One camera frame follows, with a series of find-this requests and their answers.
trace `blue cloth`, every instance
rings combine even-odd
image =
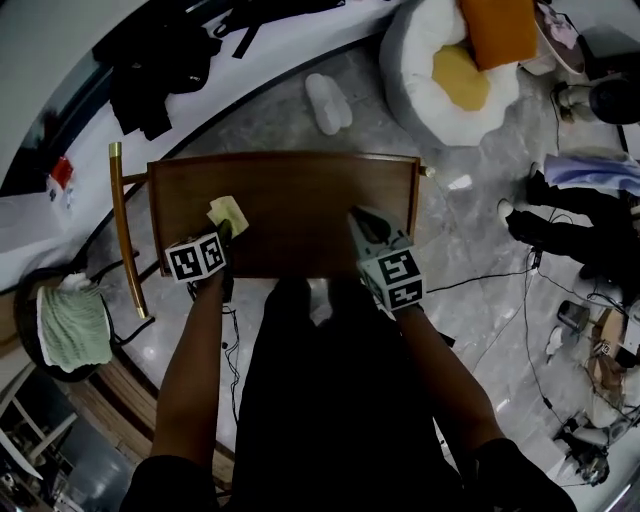
[[[640,196],[640,166],[631,158],[619,161],[603,157],[547,155],[544,177],[549,185],[560,188],[626,190]]]

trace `marble floor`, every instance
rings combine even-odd
[[[369,41],[278,83],[216,123],[177,157],[294,149],[419,155],[436,170],[433,177],[421,178],[415,236],[427,288],[487,273],[523,270],[529,248],[509,236],[496,217],[496,204],[502,197],[519,204],[531,162],[557,152],[556,118],[549,92],[558,79],[534,77],[519,70],[520,99],[508,109],[500,129],[488,134],[479,147],[435,151],[412,140],[388,111],[376,64],[377,44]],[[342,88],[353,110],[349,129],[333,137],[318,130],[303,88],[310,72],[330,75]],[[559,140],[562,150],[620,146],[615,128],[608,125],[561,123]],[[545,216],[551,213],[545,207],[522,207]],[[145,189],[131,198],[127,209],[133,244],[141,253],[138,268],[142,270],[156,258]],[[578,217],[573,216],[576,222],[585,222]],[[120,258],[113,222],[92,245],[89,255],[92,269]],[[566,287],[572,286],[578,269],[569,258],[545,254],[542,259],[542,273]],[[232,306],[238,314],[238,368],[242,376],[238,397],[263,304],[273,285],[259,280],[237,280],[235,284]],[[314,320],[319,321],[330,309],[324,284],[317,281],[313,285]],[[112,272],[103,286],[116,329],[126,336],[140,320],[124,272]],[[526,286],[531,357],[544,393],[564,419],[583,408],[590,396],[587,377],[571,354],[557,354],[549,363],[544,354],[549,334],[558,325],[558,306],[570,296],[535,273],[528,274]],[[429,294],[423,306],[433,324],[456,339],[455,353],[487,390],[505,433],[526,453],[526,447],[537,437],[553,434],[559,425],[542,401],[527,358],[521,307],[524,288],[523,275],[486,279]],[[176,286],[157,273],[143,289],[157,321],[126,351],[160,385],[191,300],[184,286]],[[225,318],[223,339],[232,342],[233,338],[231,322]],[[218,440],[231,449],[235,445],[229,389],[232,380],[223,361]]]

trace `sponge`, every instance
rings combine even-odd
[[[247,219],[233,196],[219,197],[209,204],[211,211],[207,213],[207,217],[216,226],[222,224],[222,221],[228,220],[231,223],[231,238],[237,237],[249,227]]]

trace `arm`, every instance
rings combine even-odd
[[[504,437],[489,397],[417,307],[396,312],[398,325],[454,455]]]
[[[211,468],[216,441],[222,337],[222,277],[198,291],[160,388],[151,455]]]

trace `round cushion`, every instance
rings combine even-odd
[[[433,78],[434,56],[466,36],[455,0],[410,1],[399,9],[385,34],[380,69],[387,103],[419,143],[476,146],[486,133],[502,125],[506,108],[518,98],[517,63],[513,63],[483,72],[489,87],[479,110],[451,101],[440,80]]]
[[[443,46],[433,56],[433,80],[454,105],[467,112],[481,110],[489,95],[489,80],[478,71],[469,52],[460,46]]]

